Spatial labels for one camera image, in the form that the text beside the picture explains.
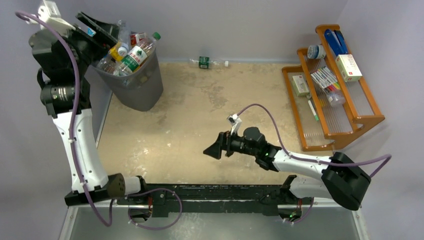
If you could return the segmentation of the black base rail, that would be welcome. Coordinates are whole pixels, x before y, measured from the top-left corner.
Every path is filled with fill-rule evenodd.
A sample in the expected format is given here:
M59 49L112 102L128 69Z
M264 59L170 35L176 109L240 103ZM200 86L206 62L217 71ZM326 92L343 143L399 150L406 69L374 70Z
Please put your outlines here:
M278 207L306 206L311 197L298 198L282 185L146 183L140 176L113 180L89 193L93 202L116 200L132 208L145 205L153 218L170 213L259 213L288 216Z

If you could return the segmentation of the clear bottle white cap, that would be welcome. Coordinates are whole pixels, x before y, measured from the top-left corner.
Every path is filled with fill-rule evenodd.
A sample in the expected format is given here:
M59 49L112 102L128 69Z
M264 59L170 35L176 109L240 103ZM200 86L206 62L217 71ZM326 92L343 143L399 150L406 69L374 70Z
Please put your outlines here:
M114 74L116 70L116 60L110 55L105 56L98 62L96 68L103 72Z

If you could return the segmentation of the green white label bottle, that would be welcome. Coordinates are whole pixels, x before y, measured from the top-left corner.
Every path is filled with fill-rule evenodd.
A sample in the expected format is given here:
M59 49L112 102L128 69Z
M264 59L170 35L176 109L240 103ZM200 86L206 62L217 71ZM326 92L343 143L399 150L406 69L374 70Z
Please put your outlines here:
M113 72L115 76L123 77L135 73L152 55L156 49L157 42L161 39L158 32L154 32L150 37L140 40L130 51L123 57Z

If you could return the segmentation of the green white small box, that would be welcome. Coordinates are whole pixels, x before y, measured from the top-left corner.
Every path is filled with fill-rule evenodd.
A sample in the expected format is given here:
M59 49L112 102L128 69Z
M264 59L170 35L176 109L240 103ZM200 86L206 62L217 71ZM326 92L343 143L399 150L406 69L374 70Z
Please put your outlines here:
M293 75L291 77L291 84L298 97L304 97L310 94L308 84L303 75Z

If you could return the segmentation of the yellow plastic bottle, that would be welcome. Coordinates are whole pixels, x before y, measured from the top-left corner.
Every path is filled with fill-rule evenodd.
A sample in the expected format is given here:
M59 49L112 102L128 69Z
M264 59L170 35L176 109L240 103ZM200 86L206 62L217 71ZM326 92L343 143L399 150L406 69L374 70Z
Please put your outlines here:
M119 47L121 46L121 43L118 42L116 45L111 47L108 51L108 54L116 61L121 62L123 57L119 54Z

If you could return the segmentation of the green label clear bottle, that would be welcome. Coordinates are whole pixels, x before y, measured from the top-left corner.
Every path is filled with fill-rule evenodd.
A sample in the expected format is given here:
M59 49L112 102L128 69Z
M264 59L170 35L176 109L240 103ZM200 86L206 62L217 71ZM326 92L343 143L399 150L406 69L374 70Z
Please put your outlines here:
M230 65L228 60L220 60L208 56L190 58L188 62L191 66L203 70L228 68Z

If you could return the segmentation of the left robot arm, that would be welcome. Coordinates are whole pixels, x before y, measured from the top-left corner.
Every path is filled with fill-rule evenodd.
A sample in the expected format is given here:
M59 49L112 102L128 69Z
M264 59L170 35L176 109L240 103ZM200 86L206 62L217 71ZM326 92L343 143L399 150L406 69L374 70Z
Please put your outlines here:
M71 172L71 191L65 203L75 206L129 196L142 205L149 199L143 177L109 175L100 161L92 126L90 84L85 79L89 66L117 43L118 27L83 12L76 17L93 29L94 35L50 9L39 9L29 17L31 23L41 26L29 39L32 55L40 65L36 76L40 100L60 133Z

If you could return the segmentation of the amber tea bottle red label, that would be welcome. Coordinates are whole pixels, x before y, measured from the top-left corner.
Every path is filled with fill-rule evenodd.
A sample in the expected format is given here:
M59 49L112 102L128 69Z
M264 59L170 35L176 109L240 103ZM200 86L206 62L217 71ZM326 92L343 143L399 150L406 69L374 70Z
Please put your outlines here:
M130 37L131 47L134 47L137 43L139 43L141 40L143 40L146 36L147 35L146 35L145 32L130 34L129 37Z

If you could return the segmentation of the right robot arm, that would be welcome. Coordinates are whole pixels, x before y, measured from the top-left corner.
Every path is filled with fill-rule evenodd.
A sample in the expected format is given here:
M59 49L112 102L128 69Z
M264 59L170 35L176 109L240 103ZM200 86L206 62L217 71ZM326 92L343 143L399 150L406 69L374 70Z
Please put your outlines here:
M371 177L344 153L332 156L312 156L285 153L273 145L257 127L248 127L239 136L230 131L220 132L216 141L203 154L214 159L233 153L253 156L266 171L288 172L280 196L288 204L303 198L325 198L351 211L360 208L371 183Z

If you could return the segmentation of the blue label water bottle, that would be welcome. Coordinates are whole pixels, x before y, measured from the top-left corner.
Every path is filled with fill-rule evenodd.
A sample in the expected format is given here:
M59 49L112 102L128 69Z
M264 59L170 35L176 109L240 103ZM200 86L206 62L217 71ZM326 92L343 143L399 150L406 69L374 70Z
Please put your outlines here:
M96 34L96 32L95 32L93 29L91 29L90 27L88 27L88 28L87 28L87 34L88 34L90 37L93 37L93 36Z

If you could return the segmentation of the round tape roll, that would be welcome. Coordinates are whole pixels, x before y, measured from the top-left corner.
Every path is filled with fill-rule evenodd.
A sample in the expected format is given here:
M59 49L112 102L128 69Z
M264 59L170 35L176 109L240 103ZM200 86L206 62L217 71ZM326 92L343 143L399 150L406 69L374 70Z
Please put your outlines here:
M324 59L327 56L324 47L319 45L310 45L307 48L307 57L309 59Z

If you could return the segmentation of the small clear jar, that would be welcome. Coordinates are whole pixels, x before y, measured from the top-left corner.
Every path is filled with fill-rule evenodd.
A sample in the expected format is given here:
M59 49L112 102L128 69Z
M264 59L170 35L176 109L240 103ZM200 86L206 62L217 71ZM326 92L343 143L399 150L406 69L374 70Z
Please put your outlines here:
M346 102L346 99L341 90L333 90L326 94L326 98L331 107L341 106Z

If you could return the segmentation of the white green marker pen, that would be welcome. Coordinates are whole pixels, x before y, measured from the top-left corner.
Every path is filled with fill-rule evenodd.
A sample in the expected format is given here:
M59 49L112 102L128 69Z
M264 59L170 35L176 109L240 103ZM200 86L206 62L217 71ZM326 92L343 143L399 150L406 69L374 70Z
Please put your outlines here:
M315 109L315 106L314 106L313 102L310 99L307 102L308 102L308 105L309 105L309 107L311 109L311 112L313 114L314 119L316 121L319 121L320 119L319 119L319 116L318 116L318 114L316 112L316 109Z

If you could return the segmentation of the white red box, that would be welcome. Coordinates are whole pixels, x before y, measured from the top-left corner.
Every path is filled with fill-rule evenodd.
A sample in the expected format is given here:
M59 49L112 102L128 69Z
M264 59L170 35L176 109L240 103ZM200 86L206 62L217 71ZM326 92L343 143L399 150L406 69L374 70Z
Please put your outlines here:
M363 77L352 54L339 54L335 63L344 82L356 82Z

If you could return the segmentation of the grey mesh waste bin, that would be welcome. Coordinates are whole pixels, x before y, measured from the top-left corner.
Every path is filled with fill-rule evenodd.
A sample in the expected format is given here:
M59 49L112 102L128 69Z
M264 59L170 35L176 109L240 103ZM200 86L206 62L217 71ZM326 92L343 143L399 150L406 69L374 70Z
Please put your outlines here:
M116 76L100 70L97 68L98 63L95 61L91 65L123 105L147 112L160 99L164 86L156 50L139 70L128 76Z

